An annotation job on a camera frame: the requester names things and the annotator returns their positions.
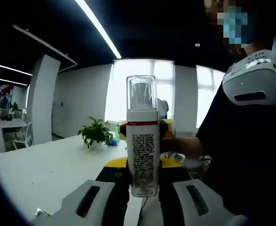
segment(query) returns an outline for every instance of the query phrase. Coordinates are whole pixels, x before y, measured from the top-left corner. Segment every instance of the fluorescent light strip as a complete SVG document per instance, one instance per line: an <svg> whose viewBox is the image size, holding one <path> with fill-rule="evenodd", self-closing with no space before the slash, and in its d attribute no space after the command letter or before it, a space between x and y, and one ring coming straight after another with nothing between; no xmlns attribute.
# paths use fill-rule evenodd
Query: fluorescent light strip
<svg viewBox="0 0 276 226"><path fill-rule="evenodd" d="M98 32L101 34L105 42L108 44L112 52L115 54L117 59L121 59L121 55L119 54L118 50L116 49L115 45L109 38L108 34L90 9L90 7L87 5L87 3L84 0L75 0L76 3L81 7L81 9L84 11L84 13L87 15L87 17L90 19L90 21L94 24Z"/></svg>
<svg viewBox="0 0 276 226"><path fill-rule="evenodd" d="M19 71L19 70L16 70L16 69L10 68L10 67L6 67L6 66L3 66L3 65L0 65L0 67L3 67L3 68L6 68L6 69L9 69L9 70L15 71L15 72L20 72L20 73L23 73L23 74L27 74L27 75L32 76L32 74L29 74L29 73L26 73L26 72L22 72L22 71Z"/></svg>
<svg viewBox="0 0 276 226"><path fill-rule="evenodd" d="M9 80L5 80L5 79L0 79L0 81L8 81L8 82L11 82L11 83L14 83L14 84L19 84L19 85L27 86L26 84L23 84L23 83L18 83L18 82L15 82L15 81L9 81Z"/></svg>

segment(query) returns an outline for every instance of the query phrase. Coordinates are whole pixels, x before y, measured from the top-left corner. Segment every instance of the clear bottle cap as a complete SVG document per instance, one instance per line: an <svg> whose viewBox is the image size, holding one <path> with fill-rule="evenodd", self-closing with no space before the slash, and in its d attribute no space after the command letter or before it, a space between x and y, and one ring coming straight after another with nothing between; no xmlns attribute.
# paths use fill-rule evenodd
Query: clear bottle cap
<svg viewBox="0 0 276 226"><path fill-rule="evenodd" d="M158 110L156 77L152 75L134 75L126 79L127 110Z"/></svg>

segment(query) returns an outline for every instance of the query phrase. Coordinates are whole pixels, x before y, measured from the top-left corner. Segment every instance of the red stripe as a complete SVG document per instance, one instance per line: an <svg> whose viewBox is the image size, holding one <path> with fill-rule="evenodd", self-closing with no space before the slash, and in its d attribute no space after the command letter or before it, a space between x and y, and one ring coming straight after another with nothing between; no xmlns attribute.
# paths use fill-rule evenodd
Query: red stripe
<svg viewBox="0 0 276 226"><path fill-rule="evenodd" d="M158 121L128 121L127 126L152 126L158 125Z"/></svg>

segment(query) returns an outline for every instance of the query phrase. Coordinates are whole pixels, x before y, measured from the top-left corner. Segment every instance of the white table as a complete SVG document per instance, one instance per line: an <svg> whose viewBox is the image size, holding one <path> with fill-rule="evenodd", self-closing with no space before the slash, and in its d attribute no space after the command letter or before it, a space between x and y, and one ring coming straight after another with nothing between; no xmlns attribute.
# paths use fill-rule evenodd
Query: white table
<svg viewBox="0 0 276 226"><path fill-rule="evenodd" d="M0 182L19 211L32 220L38 207L49 214L58 211L62 199L85 181L95 180L105 163L126 157L125 147L120 141L118 146L88 150L82 137L74 136L0 153ZM137 225L141 203L131 196L125 225Z"/></svg>
<svg viewBox="0 0 276 226"><path fill-rule="evenodd" d="M2 121L0 119L0 153L6 151L3 137L3 128L26 127L27 124L22 119L12 119L11 121Z"/></svg>

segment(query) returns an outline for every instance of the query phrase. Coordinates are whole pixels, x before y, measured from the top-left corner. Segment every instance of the person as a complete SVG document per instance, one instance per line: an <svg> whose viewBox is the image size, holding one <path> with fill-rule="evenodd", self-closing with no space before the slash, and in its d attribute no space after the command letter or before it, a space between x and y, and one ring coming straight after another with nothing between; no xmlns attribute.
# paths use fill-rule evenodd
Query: person
<svg viewBox="0 0 276 226"><path fill-rule="evenodd" d="M4 94L4 97L0 101L0 108L1 109L8 109L8 103L9 103L8 98Z"/></svg>
<svg viewBox="0 0 276 226"><path fill-rule="evenodd" d="M12 111L16 111L18 109L17 103L14 102L14 105L12 106Z"/></svg>
<svg viewBox="0 0 276 226"><path fill-rule="evenodd" d="M215 13L225 13L222 26L230 49L237 52L240 45L237 62L262 49L276 54L274 15L268 11L276 1L210 2L210 13L214 7ZM231 33L225 20L234 18L237 24L242 12L247 13L246 27L234 26ZM203 182L223 198L230 212L246 215L251 225L276 221L276 105L236 105L221 84L195 137L161 142L161 152L211 156Z"/></svg>

